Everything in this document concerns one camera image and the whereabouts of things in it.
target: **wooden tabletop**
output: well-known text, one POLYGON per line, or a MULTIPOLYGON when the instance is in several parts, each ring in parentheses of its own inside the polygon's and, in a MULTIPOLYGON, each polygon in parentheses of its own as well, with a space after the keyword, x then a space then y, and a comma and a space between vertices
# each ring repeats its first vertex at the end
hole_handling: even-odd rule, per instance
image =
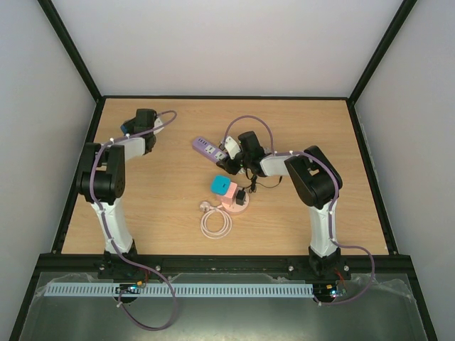
MULTIPOLYGON (((175 109, 177 119, 157 135, 153 151, 130 160, 122 197, 127 225, 140 254, 199 255, 306 255, 311 240, 309 210, 300 201, 289 177, 273 189, 258 186, 250 206, 232 216, 233 228, 223 239, 212 240, 200 231, 201 201, 218 204, 210 192, 217 174, 230 176, 241 186, 244 175, 231 176, 191 147, 197 136, 218 144, 228 124, 251 114, 265 120, 278 151, 303 150, 317 145, 343 179, 336 213, 341 244, 361 245, 374 254, 387 254, 346 103, 316 100, 249 99, 108 99, 95 141, 121 136, 120 125, 136 109, 158 112, 175 109)), ((269 146, 265 128, 251 119, 237 122, 230 135, 253 130, 269 146)), ((260 178, 274 185, 278 177, 260 178)), ((222 218, 212 215, 209 228, 222 218)), ((104 238, 94 210, 78 196, 67 237, 65 254, 101 254, 104 238)), ((347 250, 344 254, 362 254, 347 250)))

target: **white backdrop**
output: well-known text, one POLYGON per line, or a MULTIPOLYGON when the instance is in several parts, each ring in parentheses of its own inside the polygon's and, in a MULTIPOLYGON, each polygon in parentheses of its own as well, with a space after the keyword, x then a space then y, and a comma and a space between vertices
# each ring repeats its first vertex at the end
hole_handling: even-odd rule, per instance
POLYGON ((102 94, 348 96, 401 0, 54 0, 102 94))
POLYGON ((454 31, 452 0, 418 1, 356 106, 439 340, 454 339, 454 31))
POLYGON ((36 0, 0 1, 0 340, 50 252, 95 102, 36 0))

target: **pink box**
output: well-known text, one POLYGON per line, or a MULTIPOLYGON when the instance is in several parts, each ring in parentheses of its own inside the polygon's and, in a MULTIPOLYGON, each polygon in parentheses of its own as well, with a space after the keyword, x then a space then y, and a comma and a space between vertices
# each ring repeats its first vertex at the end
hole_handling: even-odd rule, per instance
POLYGON ((226 194, 224 194, 224 195, 217 194, 216 198, 219 201, 224 202, 225 204, 228 204, 229 206, 231 206, 234 203, 235 194, 237 193, 237 188, 238 188, 237 183, 233 183, 231 181, 230 186, 227 189, 226 194))

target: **robotic arm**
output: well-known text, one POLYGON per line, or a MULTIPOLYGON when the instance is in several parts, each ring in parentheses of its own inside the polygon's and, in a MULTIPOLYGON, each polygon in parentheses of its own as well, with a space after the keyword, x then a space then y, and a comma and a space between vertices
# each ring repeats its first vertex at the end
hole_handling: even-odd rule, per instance
MULTIPOLYGON (((290 153, 266 155, 253 131, 239 135, 240 145, 232 146, 233 139, 227 138, 229 157, 217 162, 217 165, 230 174, 237 174, 239 168, 249 169, 256 176, 288 175, 296 188, 301 201, 309 207, 311 221, 311 243, 309 246, 310 266, 317 276, 322 276, 340 261, 340 249, 332 242, 336 241, 335 208, 332 205, 332 240, 329 235, 329 206, 335 195, 333 181, 327 172, 310 158, 290 153)), ((341 177, 317 146, 311 146, 304 153, 320 160, 338 183, 343 186, 341 177)))
MULTIPOLYGON (((154 110, 138 109, 135 118, 124 122, 122 131, 125 134, 133 135, 150 130, 156 125, 161 126, 162 122, 154 110)), ((125 189, 125 162, 149 153, 156 143, 155 133, 160 132, 160 130, 120 141, 105 149, 100 163, 97 165, 97 167, 105 166, 105 169, 96 170, 93 188, 95 197, 101 202, 102 210, 93 202, 90 195, 90 173, 101 145, 86 143, 82 150, 76 178, 77 191, 84 195, 87 202, 91 203, 101 226, 103 226, 101 213, 105 212, 105 219, 112 238, 123 254, 128 254, 130 250, 135 249, 134 240, 128 231, 122 207, 122 195, 125 189)), ((102 230, 105 236, 105 251, 116 254, 105 230, 102 230)))

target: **power strip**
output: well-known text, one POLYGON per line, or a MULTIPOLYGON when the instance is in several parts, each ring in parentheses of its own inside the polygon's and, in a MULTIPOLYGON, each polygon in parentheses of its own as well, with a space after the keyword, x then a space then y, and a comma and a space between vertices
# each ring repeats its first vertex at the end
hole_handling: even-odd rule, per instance
POLYGON ((211 144, 209 141, 199 136, 193 141, 193 149, 199 152, 200 155, 205 156, 213 163, 223 160, 228 156, 224 151, 211 144))

